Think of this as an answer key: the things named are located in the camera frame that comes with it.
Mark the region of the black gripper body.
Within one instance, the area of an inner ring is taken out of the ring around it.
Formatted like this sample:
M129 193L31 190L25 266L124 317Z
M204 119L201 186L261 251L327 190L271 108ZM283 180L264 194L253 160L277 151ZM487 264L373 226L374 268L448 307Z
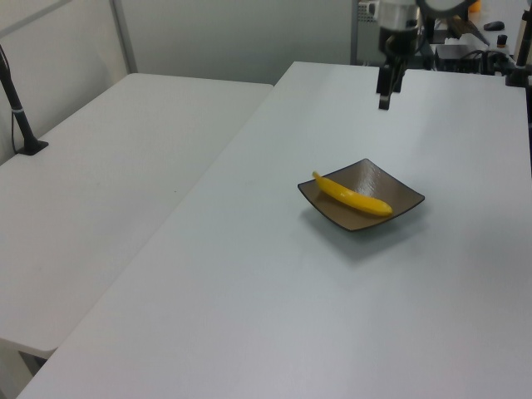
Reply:
M381 53L385 57L384 64L393 66L400 62L408 62L415 54L418 41L418 29L394 31L381 28Z

